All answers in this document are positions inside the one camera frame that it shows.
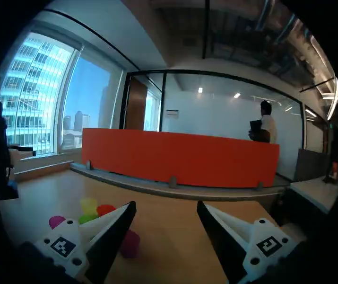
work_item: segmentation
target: laptop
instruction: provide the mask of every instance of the laptop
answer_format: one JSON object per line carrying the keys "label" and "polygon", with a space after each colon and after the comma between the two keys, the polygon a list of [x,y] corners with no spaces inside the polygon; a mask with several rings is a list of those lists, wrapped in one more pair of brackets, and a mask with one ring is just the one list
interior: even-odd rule
{"label": "laptop", "polygon": [[261,120],[252,120],[252,121],[250,121],[250,129],[253,132],[259,131],[261,126],[262,126],[262,121]]}

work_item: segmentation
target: white counter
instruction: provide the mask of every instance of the white counter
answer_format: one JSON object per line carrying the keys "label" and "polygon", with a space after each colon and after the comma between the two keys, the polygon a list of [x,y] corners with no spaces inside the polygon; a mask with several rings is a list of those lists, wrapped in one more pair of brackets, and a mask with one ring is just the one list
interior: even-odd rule
{"label": "white counter", "polygon": [[308,199],[317,206],[325,214],[329,213],[337,196],[338,186],[331,183],[324,183],[324,177],[311,180],[294,182],[290,184],[290,188]]}

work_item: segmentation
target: window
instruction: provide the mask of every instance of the window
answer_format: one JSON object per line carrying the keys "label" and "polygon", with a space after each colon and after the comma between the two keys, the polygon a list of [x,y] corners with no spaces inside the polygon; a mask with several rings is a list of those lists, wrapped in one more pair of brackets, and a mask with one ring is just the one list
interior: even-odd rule
{"label": "window", "polygon": [[120,68],[103,57],[87,57],[86,51],[81,55],[70,80],[62,116],[63,150],[82,147],[85,127],[110,127],[121,74]]}
{"label": "window", "polygon": [[156,97],[148,90],[147,101],[145,104],[144,130],[158,131],[160,104],[160,98]]}
{"label": "window", "polygon": [[42,53],[38,53],[37,56],[35,57],[35,61],[40,62],[40,63],[45,63],[47,59],[48,59],[48,56]]}
{"label": "window", "polygon": [[37,83],[25,82],[23,86],[23,92],[27,93],[39,93],[39,90],[36,90]]}
{"label": "window", "polygon": [[28,68],[28,63],[21,60],[14,60],[11,70],[13,71],[26,71]]}
{"label": "window", "polygon": [[74,51],[36,33],[25,39],[8,69],[8,74],[19,73],[7,76],[0,90],[8,142],[32,146],[38,154],[53,151],[55,107],[63,74]]}
{"label": "window", "polygon": [[22,84],[22,78],[7,77],[5,82],[5,89],[18,89]]}
{"label": "window", "polygon": [[33,77],[39,77],[41,73],[42,69],[37,67],[31,67],[30,70],[28,71],[28,75]]}

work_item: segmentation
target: white shirt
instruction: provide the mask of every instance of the white shirt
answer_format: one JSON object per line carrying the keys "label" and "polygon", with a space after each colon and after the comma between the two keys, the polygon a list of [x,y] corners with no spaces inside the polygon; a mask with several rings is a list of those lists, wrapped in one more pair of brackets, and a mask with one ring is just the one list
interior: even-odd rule
{"label": "white shirt", "polygon": [[277,128],[274,119],[270,115],[262,115],[261,121],[260,128],[270,132],[270,143],[275,144],[277,142]]}

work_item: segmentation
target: black hair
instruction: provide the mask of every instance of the black hair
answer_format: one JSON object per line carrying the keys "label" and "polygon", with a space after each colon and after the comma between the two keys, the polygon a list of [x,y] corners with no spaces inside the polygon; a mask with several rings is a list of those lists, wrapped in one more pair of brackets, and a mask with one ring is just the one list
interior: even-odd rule
{"label": "black hair", "polygon": [[262,101],[260,107],[265,111],[266,115],[271,114],[271,104],[268,101]]}

